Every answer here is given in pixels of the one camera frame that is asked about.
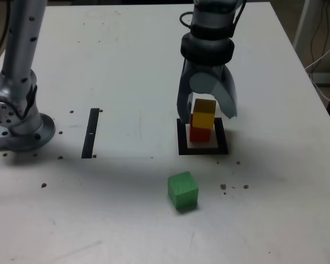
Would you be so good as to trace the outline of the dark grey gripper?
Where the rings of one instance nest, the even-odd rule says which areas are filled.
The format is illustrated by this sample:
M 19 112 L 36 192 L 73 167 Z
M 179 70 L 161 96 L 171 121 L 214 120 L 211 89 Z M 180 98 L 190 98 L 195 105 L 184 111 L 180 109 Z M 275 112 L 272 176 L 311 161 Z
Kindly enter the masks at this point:
M 235 83 L 225 65 L 211 66 L 196 64 L 187 59 L 184 61 L 177 97 L 177 112 L 182 123 L 190 121 L 192 92 L 213 96 L 227 118 L 237 116 Z

